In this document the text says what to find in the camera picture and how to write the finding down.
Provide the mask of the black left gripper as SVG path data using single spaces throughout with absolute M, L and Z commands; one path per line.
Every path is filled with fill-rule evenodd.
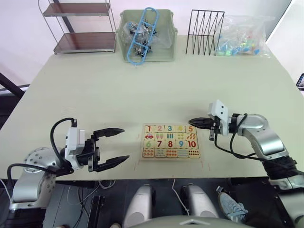
M 80 166 L 87 166 L 89 172 L 102 172 L 111 168 L 114 168 L 127 160 L 130 156 L 119 156 L 106 160 L 105 163 L 99 164 L 100 154 L 99 147 L 96 146 L 96 141 L 100 137 L 112 137 L 120 133 L 125 132 L 124 129 L 120 128 L 105 128 L 101 130 L 93 131 L 93 135 L 90 139 L 85 141 L 85 146 L 82 152 L 76 156 Z

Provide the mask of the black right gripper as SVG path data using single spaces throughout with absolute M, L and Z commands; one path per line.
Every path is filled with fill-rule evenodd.
M 198 118 L 190 119 L 189 124 L 198 129 L 206 129 L 206 130 L 209 129 L 210 130 L 209 140 L 214 141 L 216 135 L 221 134 L 220 121 L 221 119 L 217 116 L 210 116 L 210 118 L 198 117 Z

